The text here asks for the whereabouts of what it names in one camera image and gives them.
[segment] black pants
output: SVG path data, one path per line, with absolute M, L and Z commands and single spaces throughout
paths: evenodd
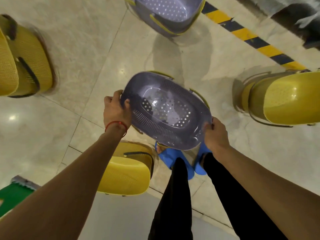
M 287 239 L 212 153 L 206 155 L 204 169 L 212 180 L 235 233 L 241 240 Z M 191 225 L 187 168 L 184 161 L 177 158 L 167 188 L 154 214 L 148 239 L 192 240 Z

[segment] forearm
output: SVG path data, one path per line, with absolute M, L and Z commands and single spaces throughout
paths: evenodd
M 123 134 L 122 125 L 110 125 L 72 164 L 0 221 L 0 239 L 77 239 Z
M 232 147 L 220 149 L 214 156 L 288 239 L 319 238 L 320 196 L 272 173 Z

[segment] footwear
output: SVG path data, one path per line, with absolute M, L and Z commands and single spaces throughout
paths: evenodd
M 197 154 L 197 157 L 195 158 L 195 163 L 194 163 L 194 171 L 199 174 L 199 175 L 206 175 L 207 172 L 203 169 L 203 167 L 200 166 L 200 161 L 202 159 L 202 155 L 204 153 L 209 153 L 211 152 L 208 147 L 206 146 L 205 142 L 201 142 L 199 151 Z
M 155 151 L 157 151 L 157 142 L 154 145 Z M 190 165 L 186 157 L 183 155 L 182 151 L 173 149 L 173 148 L 167 148 L 162 153 L 158 154 L 160 159 L 165 163 L 165 165 L 171 170 L 174 166 L 174 163 L 176 162 L 176 159 L 178 157 L 182 158 L 182 160 L 186 164 L 186 170 L 188 172 L 188 180 L 192 179 L 195 175 L 193 167 Z

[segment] hand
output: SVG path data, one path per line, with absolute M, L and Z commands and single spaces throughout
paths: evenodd
M 130 101 L 127 99 L 124 102 L 124 108 L 122 108 L 120 104 L 122 92 L 123 90 L 118 90 L 114 92 L 113 97 L 106 96 L 104 98 L 103 122 L 105 127 L 112 121 L 121 121 L 128 129 L 131 125 Z
M 212 117 L 212 124 L 204 126 L 204 143 L 215 155 L 220 149 L 230 147 L 226 126 L 217 118 Z

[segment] person's left arm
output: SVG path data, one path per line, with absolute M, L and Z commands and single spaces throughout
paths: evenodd
M 105 97 L 104 124 L 131 125 L 129 101 L 120 105 L 122 91 Z M 78 239 L 90 212 L 102 175 L 126 132 L 112 123 L 73 163 L 32 193 L 0 220 L 0 239 Z

